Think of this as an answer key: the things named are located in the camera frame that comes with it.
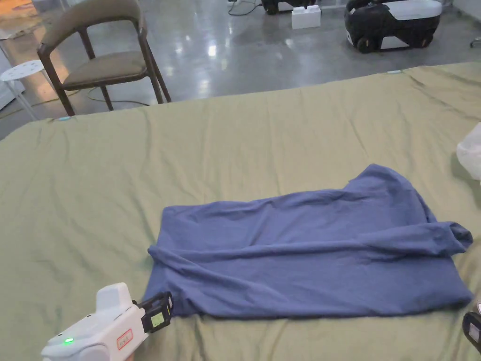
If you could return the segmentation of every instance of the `power cord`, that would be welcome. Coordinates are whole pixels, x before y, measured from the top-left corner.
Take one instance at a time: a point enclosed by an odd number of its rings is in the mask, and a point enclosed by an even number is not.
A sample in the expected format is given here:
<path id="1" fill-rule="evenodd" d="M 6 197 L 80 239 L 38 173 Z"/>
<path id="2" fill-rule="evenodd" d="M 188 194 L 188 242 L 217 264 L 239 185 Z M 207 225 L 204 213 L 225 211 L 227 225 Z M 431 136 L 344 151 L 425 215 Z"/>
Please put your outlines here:
<path id="1" fill-rule="evenodd" d="M 97 98 L 92 98 L 90 96 L 90 93 L 92 93 L 94 90 L 98 89 L 99 87 L 96 87 L 96 88 L 92 88 L 89 90 L 89 92 L 87 93 L 87 98 L 89 98 L 90 100 L 95 100 L 96 102 L 103 102 L 105 103 L 105 100 L 104 99 L 97 99 Z M 136 100 L 112 100 L 111 101 L 112 103 L 134 103 L 134 104 L 140 104 L 140 105 L 149 105 L 149 104 L 146 104 L 146 103 L 142 103 L 142 102 L 138 102 Z"/>
<path id="2" fill-rule="evenodd" d="M 91 100 L 95 100 L 96 102 L 103 102 L 105 103 L 105 100 L 104 99 L 97 99 L 97 98 L 93 98 L 90 96 L 90 93 L 92 93 L 95 89 L 98 89 L 98 87 L 95 87 L 95 88 L 92 88 L 89 90 L 89 92 L 87 93 L 87 98 L 91 99 Z M 72 94 L 69 94 L 68 96 L 71 97 L 72 95 L 75 95 L 77 93 L 79 93 L 80 90 L 76 90 L 75 92 L 73 92 Z M 37 106 L 37 105 L 42 105 L 42 104 L 47 104 L 47 103 L 51 103 L 51 102 L 56 102 L 57 100 L 60 100 L 59 98 L 54 98 L 54 99 L 50 99 L 50 100 L 45 100 L 43 102 L 40 102 L 40 103 L 35 103 L 35 104 L 32 104 L 31 107 L 33 108 L 34 106 Z M 142 102 L 137 102 L 135 100 L 112 100 L 112 103 L 134 103 L 134 104 L 140 104 L 140 105 L 149 105 L 149 104 L 146 104 L 146 103 L 142 103 Z M 10 112 L 10 113 L 7 113 L 7 114 L 2 114 L 0 116 L 0 119 L 4 119 L 8 116 L 11 116 L 13 114 L 16 114 L 18 112 L 21 112 L 23 111 L 24 109 L 23 108 L 20 108 L 20 109 L 17 109 L 17 110 L 14 110 L 13 112 Z"/>
<path id="3" fill-rule="evenodd" d="M 236 6 L 236 4 L 237 4 L 238 2 L 247 2 L 247 3 L 249 3 L 249 4 L 254 4 L 254 7 L 253 7 L 250 11 L 248 11 L 248 12 L 246 12 L 246 13 L 241 13 L 241 14 L 232 13 L 232 9 L 234 9 L 234 6 Z M 255 1 L 254 1 L 254 2 L 252 2 L 252 1 L 245 1 L 245 0 L 233 1 L 233 2 L 232 2 L 232 6 L 230 7 L 230 9 L 229 9 L 229 11 L 228 11 L 228 14 L 229 14 L 229 15 L 232 15 L 232 16 L 244 16 L 244 15 L 249 15 L 249 14 L 252 13 L 255 9 L 257 9 L 258 6 L 262 6 L 262 4 L 256 4 Z"/>

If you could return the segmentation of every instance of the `chair seat cushion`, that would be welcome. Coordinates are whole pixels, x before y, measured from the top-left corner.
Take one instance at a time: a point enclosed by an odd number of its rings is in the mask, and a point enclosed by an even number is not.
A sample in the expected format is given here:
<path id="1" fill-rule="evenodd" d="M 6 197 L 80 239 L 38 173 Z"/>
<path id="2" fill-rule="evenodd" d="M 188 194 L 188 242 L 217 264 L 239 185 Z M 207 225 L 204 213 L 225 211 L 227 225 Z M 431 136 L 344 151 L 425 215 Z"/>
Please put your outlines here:
<path id="1" fill-rule="evenodd" d="M 92 86 L 99 81 L 122 82 L 126 77 L 141 76 L 145 72 L 146 66 L 141 52 L 115 52 L 82 64 L 67 76 L 63 87 L 72 90 L 76 87 Z"/>

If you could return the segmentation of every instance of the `white handheld device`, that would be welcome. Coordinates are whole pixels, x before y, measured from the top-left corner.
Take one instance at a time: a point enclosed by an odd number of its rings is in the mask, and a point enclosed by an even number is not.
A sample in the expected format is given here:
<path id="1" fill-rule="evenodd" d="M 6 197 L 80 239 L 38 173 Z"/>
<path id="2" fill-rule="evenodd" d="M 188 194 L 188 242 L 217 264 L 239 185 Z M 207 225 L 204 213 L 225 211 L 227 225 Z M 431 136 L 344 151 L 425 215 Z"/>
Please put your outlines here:
<path id="1" fill-rule="evenodd" d="M 43 361 L 124 361 L 149 333 L 170 324 L 172 308 L 170 292 L 137 304 L 125 283 L 104 287 L 95 313 L 51 338 Z"/>

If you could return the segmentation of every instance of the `white plastic bag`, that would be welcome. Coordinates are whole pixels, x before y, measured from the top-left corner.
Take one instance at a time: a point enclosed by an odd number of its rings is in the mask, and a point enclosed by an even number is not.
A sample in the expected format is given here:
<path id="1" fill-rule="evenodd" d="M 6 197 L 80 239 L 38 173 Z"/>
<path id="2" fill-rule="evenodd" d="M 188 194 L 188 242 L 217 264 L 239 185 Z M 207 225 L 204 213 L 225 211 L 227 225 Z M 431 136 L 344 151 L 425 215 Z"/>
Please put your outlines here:
<path id="1" fill-rule="evenodd" d="M 481 181 L 481 123 L 457 145 L 456 155 L 469 174 Z"/>

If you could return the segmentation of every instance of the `chair backrest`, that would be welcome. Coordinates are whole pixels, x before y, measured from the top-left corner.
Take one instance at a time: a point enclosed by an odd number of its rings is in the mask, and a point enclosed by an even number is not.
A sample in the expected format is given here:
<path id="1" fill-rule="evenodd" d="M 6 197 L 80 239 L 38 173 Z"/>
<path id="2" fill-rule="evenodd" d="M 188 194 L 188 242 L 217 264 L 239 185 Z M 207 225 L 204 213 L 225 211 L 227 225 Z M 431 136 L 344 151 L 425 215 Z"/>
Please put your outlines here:
<path id="1" fill-rule="evenodd" d="M 85 0 L 68 9 L 47 30 L 41 43 L 53 50 L 77 31 L 118 20 L 129 20 L 138 30 L 142 12 L 137 0 Z"/>

